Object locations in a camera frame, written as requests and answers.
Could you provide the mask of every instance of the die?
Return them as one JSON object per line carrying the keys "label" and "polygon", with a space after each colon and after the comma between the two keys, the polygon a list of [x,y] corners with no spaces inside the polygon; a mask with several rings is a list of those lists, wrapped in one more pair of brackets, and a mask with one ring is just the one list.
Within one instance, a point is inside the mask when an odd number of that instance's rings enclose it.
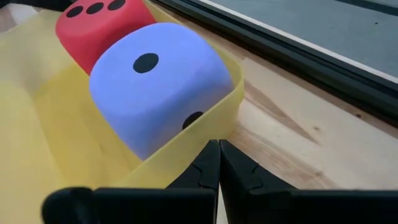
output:
{"label": "die", "polygon": [[143,160],[232,90],[216,51],[173,23],[125,36],[99,58],[90,76],[95,105]]}
{"label": "die", "polygon": [[67,52],[90,74],[112,44],[153,23],[142,0],[78,0],[58,18],[55,31]]}

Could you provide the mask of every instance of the translucent yellow bin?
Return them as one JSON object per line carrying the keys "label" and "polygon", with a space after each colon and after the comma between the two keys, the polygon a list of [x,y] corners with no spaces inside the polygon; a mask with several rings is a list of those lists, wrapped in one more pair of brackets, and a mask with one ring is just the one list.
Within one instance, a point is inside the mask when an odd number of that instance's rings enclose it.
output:
{"label": "translucent yellow bin", "polygon": [[[177,22],[145,1],[159,22]],[[227,138],[243,99],[239,65],[227,64],[235,89],[144,162],[93,104],[88,75],[55,36],[59,12],[37,16],[0,35],[0,223],[40,223],[44,198],[68,186],[162,189],[209,139]]]}

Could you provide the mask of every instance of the black dot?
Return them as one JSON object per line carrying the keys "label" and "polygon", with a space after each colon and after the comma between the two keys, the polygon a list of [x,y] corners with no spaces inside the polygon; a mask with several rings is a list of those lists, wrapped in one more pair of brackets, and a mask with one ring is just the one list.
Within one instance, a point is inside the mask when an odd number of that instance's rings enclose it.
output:
{"label": "black dot", "polygon": [[89,6],[89,8],[86,10],[87,14],[94,14],[96,12],[99,12],[102,8],[104,7],[104,3],[102,2],[97,2]]}
{"label": "black dot", "polygon": [[114,0],[113,2],[111,2],[111,3],[108,5],[108,9],[109,9],[109,10],[117,10],[117,9],[120,9],[120,8],[124,5],[124,3],[126,3],[126,0]]}
{"label": "black dot", "polygon": [[159,56],[157,54],[146,53],[137,58],[132,68],[138,73],[146,73],[154,69],[158,61]]}
{"label": "black dot", "polygon": [[182,129],[184,130],[186,127],[188,127],[190,124],[192,124],[194,121],[196,121],[201,115],[203,114],[203,112],[194,112],[193,114],[191,114],[185,121],[184,124],[182,125]]}
{"label": "black dot", "polygon": [[83,11],[83,6],[73,7],[71,10],[67,12],[67,17],[72,18],[79,15]]}

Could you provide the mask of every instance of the red die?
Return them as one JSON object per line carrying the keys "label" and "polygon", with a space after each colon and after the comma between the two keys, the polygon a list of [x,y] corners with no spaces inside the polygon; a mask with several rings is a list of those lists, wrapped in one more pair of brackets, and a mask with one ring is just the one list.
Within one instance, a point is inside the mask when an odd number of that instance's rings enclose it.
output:
{"label": "red die", "polygon": [[87,74],[125,35],[155,23],[142,0],[78,0],[59,17],[55,31]]}

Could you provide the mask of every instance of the yellow plastic container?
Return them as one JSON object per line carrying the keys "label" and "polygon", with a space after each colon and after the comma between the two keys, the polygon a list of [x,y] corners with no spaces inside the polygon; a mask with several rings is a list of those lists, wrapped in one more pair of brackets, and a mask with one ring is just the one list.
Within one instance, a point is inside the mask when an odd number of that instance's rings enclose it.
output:
{"label": "yellow plastic container", "polygon": [[[159,22],[177,22],[145,1]],[[144,162],[93,104],[88,75],[55,36],[59,12],[0,35],[0,223],[40,223],[43,199],[68,186],[165,188],[209,139],[227,138],[243,99],[239,65],[220,47],[235,89]]]}

